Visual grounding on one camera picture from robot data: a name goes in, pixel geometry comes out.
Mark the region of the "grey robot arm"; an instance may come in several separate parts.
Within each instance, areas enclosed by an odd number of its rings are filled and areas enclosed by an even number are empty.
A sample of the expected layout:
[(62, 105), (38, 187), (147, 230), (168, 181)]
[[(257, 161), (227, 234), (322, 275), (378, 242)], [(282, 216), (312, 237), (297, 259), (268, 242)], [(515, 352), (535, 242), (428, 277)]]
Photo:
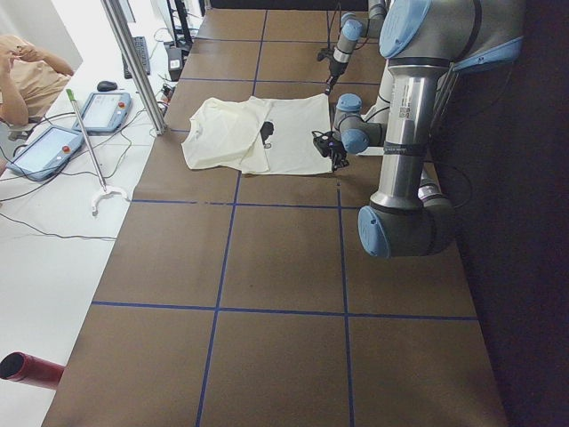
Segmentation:
[(379, 39), (387, 18), (390, 1), (369, 1), (368, 17), (358, 18), (354, 13), (345, 13), (340, 19), (340, 32), (334, 47), (327, 45), (317, 54), (317, 61), (329, 60), (329, 77), (325, 80), (325, 95), (330, 95), (339, 78), (345, 73), (353, 52), (362, 47), (361, 39)]
[(345, 71), (357, 42), (375, 38), (386, 61), (367, 117), (354, 94), (338, 99), (333, 129), (356, 154), (383, 149), (378, 189), (358, 214), (365, 251), (382, 258), (425, 256), (453, 240), (455, 210), (424, 168), (438, 82), (514, 61), (523, 43), (522, 1), (371, 1), (365, 20), (346, 14), (330, 59), (328, 85)]

